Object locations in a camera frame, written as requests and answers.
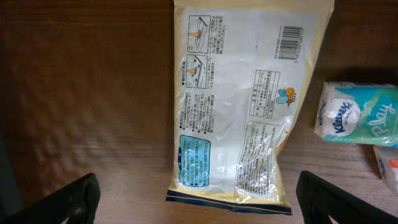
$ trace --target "black object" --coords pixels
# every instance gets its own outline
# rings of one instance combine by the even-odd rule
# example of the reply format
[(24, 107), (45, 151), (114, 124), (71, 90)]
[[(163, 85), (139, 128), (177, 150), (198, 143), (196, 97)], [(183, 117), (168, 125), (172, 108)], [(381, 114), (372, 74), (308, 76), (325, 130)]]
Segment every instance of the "black object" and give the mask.
[(94, 222), (100, 197), (100, 187), (95, 174), (87, 174), (9, 217), (2, 224), (59, 224), (66, 219), (67, 224), (91, 224)]
[(398, 218), (309, 171), (301, 172), (296, 194), (306, 224), (332, 224), (329, 217), (340, 224), (398, 223)]

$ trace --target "brown wood tabletop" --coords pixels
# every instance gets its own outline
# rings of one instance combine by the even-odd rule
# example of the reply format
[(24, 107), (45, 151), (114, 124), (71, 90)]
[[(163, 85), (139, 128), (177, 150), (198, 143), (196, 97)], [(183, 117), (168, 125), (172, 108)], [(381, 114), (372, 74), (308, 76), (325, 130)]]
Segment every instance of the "brown wood tabletop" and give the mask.
[(278, 156), (293, 216), (165, 202), (173, 167), (171, 0), (0, 2), (0, 130), (25, 205), (86, 173), (95, 223), (303, 223), (309, 170), (395, 216), (371, 146), (313, 133), (322, 82), (398, 83), (398, 0), (337, 0), (297, 124)]

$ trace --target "beige package edge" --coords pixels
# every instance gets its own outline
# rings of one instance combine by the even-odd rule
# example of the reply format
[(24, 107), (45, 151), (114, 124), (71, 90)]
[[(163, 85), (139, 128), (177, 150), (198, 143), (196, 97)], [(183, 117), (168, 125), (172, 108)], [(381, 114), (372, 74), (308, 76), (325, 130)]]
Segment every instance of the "beige package edge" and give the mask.
[[(172, 181), (169, 186), (169, 191), (180, 192), (186, 195), (192, 195), (194, 197), (208, 198), (210, 200), (219, 200), (219, 203), (228, 202), (228, 203), (236, 203), (234, 201), (234, 194), (226, 195), (222, 194), (204, 194), (204, 192), (199, 190), (190, 190), (183, 187), (178, 186), (178, 148), (179, 148), (179, 137), (178, 137), (178, 103), (180, 98), (180, 74), (182, 71), (181, 64), (181, 54), (182, 54), (182, 46), (181, 46), (181, 37), (182, 37), (182, 13), (186, 7), (191, 8), (204, 8), (204, 9), (258, 9), (258, 10), (267, 10), (267, 11), (284, 11), (284, 12), (311, 12), (317, 15), (317, 26), (315, 28), (312, 48), (310, 51), (310, 55), (307, 59), (307, 66), (305, 69), (305, 76), (302, 84), (302, 94), (298, 98), (298, 107), (294, 114), (294, 120), (290, 129), (288, 130), (288, 135), (283, 140), (283, 143), (280, 144), (276, 148), (276, 154), (281, 151), (284, 143), (286, 142), (292, 128), (295, 125), (296, 119), (299, 115), (300, 109), (302, 107), (305, 94), (308, 89), (308, 85), (310, 83), (312, 73), (315, 67), (315, 63), (318, 58), (318, 54), (320, 51), (320, 46), (322, 44), (323, 36), (329, 22), (331, 13), (333, 12), (334, 0), (232, 0), (232, 1), (222, 1), (222, 0), (206, 0), (206, 1), (196, 1), (196, 0), (174, 0), (175, 9), (174, 9), (174, 56), (175, 56), (175, 66), (174, 66), (174, 171)], [(250, 200), (250, 204), (269, 204), (269, 205), (278, 205), (282, 207), (290, 207), (289, 200), (286, 196), (286, 192), (282, 183), (282, 177), (280, 174), (278, 163), (275, 165), (275, 186), (276, 191), (273, 199), (264, 200), (263, 198), (255, 199), (252, 198)], [(284, 213), (286, 215), (290, 215), (290, 212), (278, 212)]]

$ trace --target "dark blue stripe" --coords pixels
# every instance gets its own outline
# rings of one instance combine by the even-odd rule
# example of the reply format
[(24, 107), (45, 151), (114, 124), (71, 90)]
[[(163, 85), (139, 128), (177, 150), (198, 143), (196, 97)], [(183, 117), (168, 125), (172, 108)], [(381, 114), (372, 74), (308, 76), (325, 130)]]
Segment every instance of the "dark blue stripe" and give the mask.
[(189, 195), (189, 194), (183, 194), (180, 192), (175, 192), (173, 190), (169, 190), (167, 192), (166, 201), (187, 203), (190, 205), (199, 205), (199, 206), (206, 206), (206, 207), (215, 207), (215, 208), (230, 210), (232, 212), (292, 215), (292, 210), (289, 207), (283, 207), (283, 206), (279, 206), (279, 205), (246, 204), (246, 203), (243, 204), (243, 203), (223, 202), (223, 201), (219, 201), (219, 200), (213, 200), (213, 199), (197, 197), (197, 196), (193, 196), (193, 195)]

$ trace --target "bee wing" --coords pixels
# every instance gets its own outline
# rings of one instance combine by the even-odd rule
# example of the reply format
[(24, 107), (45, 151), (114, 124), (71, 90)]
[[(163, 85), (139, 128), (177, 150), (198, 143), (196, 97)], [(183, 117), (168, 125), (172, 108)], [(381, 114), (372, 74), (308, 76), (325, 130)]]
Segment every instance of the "bee wing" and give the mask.
[(288, 99), (289, 99), (289, 97), (287, 97), (287, 96), (280, 96), (276, 99), (276, 102), (279, 104), (282, 104), (282, 103), (286, 103)]
[(278, 90), (280, 96), (287, 96), (286, 90)]

